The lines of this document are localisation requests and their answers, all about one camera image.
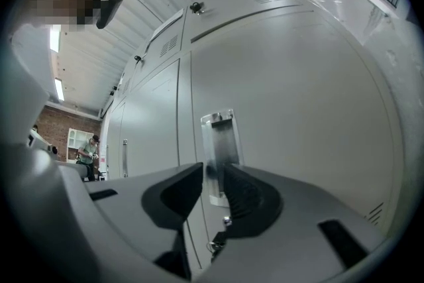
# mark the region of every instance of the gray shirt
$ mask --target gray shirt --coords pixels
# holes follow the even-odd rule
[[[85,153],[92,153],[92,154],[97,154],[97,144],[92,145],[90,143],[89,139],[84,146],[80,147],[79,150],[84,151]],[[93,159],[90,157],[86,157],[83,156],[82,154],[79,155],[79,159],[84,163],[84,164],[91,164],[93,162]]]

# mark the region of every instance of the fluorescent light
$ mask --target fluorescent light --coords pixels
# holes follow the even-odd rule
[[[56,86],[56,92],[60,100],[65,100],[64,91],[62,90],[62,81],[58,78],[54,79],[54,85]]]
[[[50,49],[59,53],[60,25],[50,27]]]

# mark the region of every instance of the white cabinet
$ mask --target white cabinet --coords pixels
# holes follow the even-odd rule
[[[121,123],[124,114],[125,102],[111,114],[109,129],[107,131],[107,166],[108,180],[114,180],[122,176],[121,173]]]
[[[181,50],[182,33],[186,11],[181,18],[161,32],[151,43],[147,55],[135,68],[132,88],[135,87],[160,64]]]
[[[127,62],[127,65],[125,66],[124,72],[122,73],[122,76],[118,83],[118,88],[115,91],[115,94],[113,96],[113,103],[111,111],[114,111],[124,100],[124,98],[131,92],[131,84],[133,79],[134,70],[136,67],[141,63],[134,59],[135,56],[142,56],[142,53],[144,51],[145,44],[141,44],[134,55],[132,55],[129,58],[129,61]]]
[[[396,150],[360,51],[314,12],[256,21],[194,50],[197,161],[200,119],[233,109],[244,165],[315,184],[361,214],[388,202]],[[214,237],[222,211],[202,194]]]
[[[93,136],[93,133],[69,129],[68,132],[68,148],[76,148],[84,146],[87,139],[90,139]]]
[[[178,166],[178,66],[179,60],[126,99],[119,141],[130,177]]]

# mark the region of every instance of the brick wall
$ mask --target brick wall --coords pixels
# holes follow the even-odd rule
[[[66,162],[66,147],[68,145],[69,129],[76,129],[100,136],[101,123],[72,113],[61,111],[53,107],[44,106],[37,122],[38,134],[50,144],[58,148],[59,160]],[[69,158],[75,158],[74,149],[69,149]]]

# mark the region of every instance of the door handle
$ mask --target door handle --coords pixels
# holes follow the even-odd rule
[[[109,145],[106,145],[106,180],[109,180]]]
[[[123,159],[122,159],[122,172],[124,177],[128,177],[128,163],[127,163],[127,145],[128,145],[128,140],[124,139],[123,140],[123,149],[122,149],[122,154],[123,154]]]

